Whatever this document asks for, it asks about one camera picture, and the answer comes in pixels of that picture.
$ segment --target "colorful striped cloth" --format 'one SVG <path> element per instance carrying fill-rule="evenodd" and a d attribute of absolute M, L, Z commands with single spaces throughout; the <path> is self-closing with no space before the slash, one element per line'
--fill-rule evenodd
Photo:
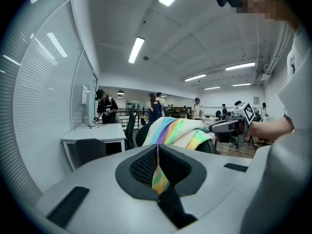
<path fill-rule="evenodd" d="M 206 126 L 201 120 L 161 117 L 151 125 L 143 146 L 172 144 L 195 150 L 201 143 L 212 138 L 211 135 L 207 134 Z M 168 188 L 169 184 L 159 166 L 159 156 L 157 155 L 157 168 L 154 172 L 152 188 L 161 194 Z"/>

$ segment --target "floor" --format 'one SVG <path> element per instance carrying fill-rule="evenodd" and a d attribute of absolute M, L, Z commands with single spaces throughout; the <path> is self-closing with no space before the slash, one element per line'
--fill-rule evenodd
<path fill-rule="evenodd" d="M 136 144 L 136 135 L 138 130 L 133 130 L 133 140 Z M 234 145 L 230 145 L 229 143 L 217 143 L 216 150 L 221 153 L 221 155 L 226 156 L 235 156 L 235 157 L 244 157 L 244 158 L 253 158 L 255 154 L 255 149 L 252 144 L 249 146 L 240 147 L 239 149 L 236 148 Z"/>

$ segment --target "long hair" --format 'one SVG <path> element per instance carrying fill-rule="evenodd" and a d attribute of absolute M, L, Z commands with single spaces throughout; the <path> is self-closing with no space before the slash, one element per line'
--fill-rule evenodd
<path fill-rule="evenodd" d="M 156 101 L 155 94 L 154 93 L 150 93 L 148 96 L 150 98 L 150 102 L 153 104 Z"/>

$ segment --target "railing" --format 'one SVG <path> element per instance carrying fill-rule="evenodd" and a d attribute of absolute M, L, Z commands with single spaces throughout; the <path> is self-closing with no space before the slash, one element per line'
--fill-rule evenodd
<path fill-rule="evenodd" d="M 119 121 L 120 121 L 120 123 L 121 123 L 121 125 L 122 125 L 122 127 L 124 129 L 127 128 L 127 125 L 128 125 L 128 122 L 129 122 L 129 116 L 130 116 L 129 112 L 130 112 L 130 110 L 132 110 L 132 109 L 119 108 L 118 112 L 117 112 L 118 116 L 119 116 Z M 134 129 L 139 129 L 140 126 L 142 126 L 141 125 L 141 121 L 140 121 L 140 116 L 148 115 L 148 110 L 144 110 L 144 111 L 136 110 L 136 113 L 137 113 L 137 115 L 136 115 L 136 123 L 135 123 Z"/>

